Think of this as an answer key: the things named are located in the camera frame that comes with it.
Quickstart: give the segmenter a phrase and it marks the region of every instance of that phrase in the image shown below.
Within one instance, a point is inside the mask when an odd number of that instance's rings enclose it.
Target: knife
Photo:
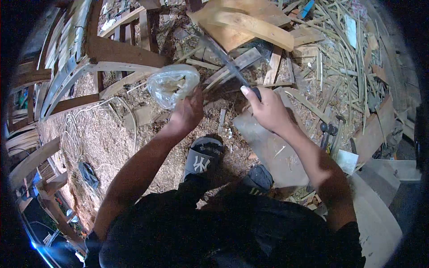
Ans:
[[[213,53],[218,56],[222,63],[230,71],[231,75],[234,75],[245,87],[250,88],[258,97],[259,101],[262,101],[261,93],[257,87],[251,87],[249,82],[244,78],[243,74],[240,72],[240,68],[234,64],[233,59],[223,50],[223,48],[204,30],[201,25],[198,25],[204,32],[202,35],[199,31],[195,31],[195,35],[198,36],[204,45],[208,46]]]

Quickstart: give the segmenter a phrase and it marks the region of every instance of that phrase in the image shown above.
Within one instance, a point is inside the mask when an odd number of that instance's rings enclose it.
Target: knife handle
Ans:
[[[259,91],[259,88],[252,87],[251,90],[256,94],[256,96],[258,97],[258,100],[261,102],[262,101],[262,97],[261,97],[261,93]]]

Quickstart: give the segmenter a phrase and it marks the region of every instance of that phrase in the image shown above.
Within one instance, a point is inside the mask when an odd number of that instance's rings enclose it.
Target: ny logo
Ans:
[[[210,163],[210,159],[207,159],[207,162],[205,163],[205,165],[202,163],[203,161],[204,161],[204,157],[201,157],[201,161],[198,163],[198,156],[195,156],[195,163],[193,164],[193,167],[195,168],[195,171],[199,168],[198,173],[207,171],[207,166]]]

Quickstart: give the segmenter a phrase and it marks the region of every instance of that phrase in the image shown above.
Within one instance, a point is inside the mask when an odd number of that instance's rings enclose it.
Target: hand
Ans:
[[[171,135],[182,140],[195,129],[203,115],[202,91],[197,86],[192,96],[181,99],[176,103],[170,121],[164,128],[168,129]]]
[[[258,87],[262,102],[259,102],[256,94],[248,87],[242,86],[241,91],[252,105],[253,116],[264,128],[280,134],[285,126],[293,124],[281,97],[271,89]]]

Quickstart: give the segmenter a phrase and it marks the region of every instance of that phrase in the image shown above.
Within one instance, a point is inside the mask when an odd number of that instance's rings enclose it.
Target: clear plastic bag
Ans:
[[[148,89],[162,108],[173,110],[178,100],[192,95],[198,83],[199,73],[195,67],[174,64],[152,74],[148,78]]]

